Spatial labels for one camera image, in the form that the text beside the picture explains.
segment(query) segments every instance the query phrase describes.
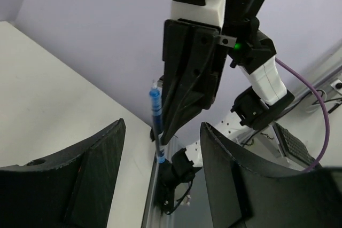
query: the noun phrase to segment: screw hole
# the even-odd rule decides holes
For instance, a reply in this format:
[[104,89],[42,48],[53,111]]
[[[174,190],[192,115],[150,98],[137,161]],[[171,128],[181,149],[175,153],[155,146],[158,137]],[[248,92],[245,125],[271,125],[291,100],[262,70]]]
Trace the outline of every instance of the screw hole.
[[206,45],[208,43],[208,39],[206,37],[201,38],[201,43]]
[[195,69],[195,70],[193,70],[193,74],[194,74],[195,77],[198,77],[200,72],[199,72],[198,69]]
[[44,160],[44,159],[33,160],[33,161],[29,162],[27,164],[27,166],[37,166],[37,165],[41,165],[45,162],[46,162],[46,160]]

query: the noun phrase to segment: syringe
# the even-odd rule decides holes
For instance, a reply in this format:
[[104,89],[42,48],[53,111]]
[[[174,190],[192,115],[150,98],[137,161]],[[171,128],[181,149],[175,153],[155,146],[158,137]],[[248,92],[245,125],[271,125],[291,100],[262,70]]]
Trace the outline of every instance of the syringe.
[[153,133],[156,143],[157,157],[159,163],[165,162],[164,146],[160,143],[164,128],[162,124],[162,103],[161,93],[157,87],[157,83],[153,81],[150,90],[150,98],[152,103],[152,120],[153,120]]

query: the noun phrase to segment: metal bracket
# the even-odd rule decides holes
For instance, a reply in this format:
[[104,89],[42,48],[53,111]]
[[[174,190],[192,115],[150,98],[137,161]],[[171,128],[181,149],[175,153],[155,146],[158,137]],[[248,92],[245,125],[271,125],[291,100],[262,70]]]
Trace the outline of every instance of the metal bracket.
[[219,45],[227,46],[229,48],[234,48],[236,45],[236,38],[230,37],[230,36],[225,36],[225,35],[220,35]]

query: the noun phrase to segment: white tabletop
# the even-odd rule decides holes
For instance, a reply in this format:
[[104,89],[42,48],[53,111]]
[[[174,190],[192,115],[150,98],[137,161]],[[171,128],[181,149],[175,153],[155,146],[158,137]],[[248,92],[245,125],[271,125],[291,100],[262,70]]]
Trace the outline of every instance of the white tabletop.
[[154,158],[150,127],[7,22],[0,22],[0,167],[24,165],[123,118],[108,227],[141,227]]

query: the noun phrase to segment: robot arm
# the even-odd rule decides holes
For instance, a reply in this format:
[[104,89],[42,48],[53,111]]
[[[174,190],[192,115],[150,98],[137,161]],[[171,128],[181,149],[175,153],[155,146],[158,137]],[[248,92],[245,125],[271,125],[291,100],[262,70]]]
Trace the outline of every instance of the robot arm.
[[[162,104],[166,145],[176,131],[213,104],[227,56],[251,87],[235,100],[231,115],[240,125],[261,130],[293,101],[275,65],[271,39],[259,31],[256,15],[264,0],[172,0],[165,22]],[[193,180],[203,166],[200,143],[163,163],[157,201],[172,212],[174,189]]]

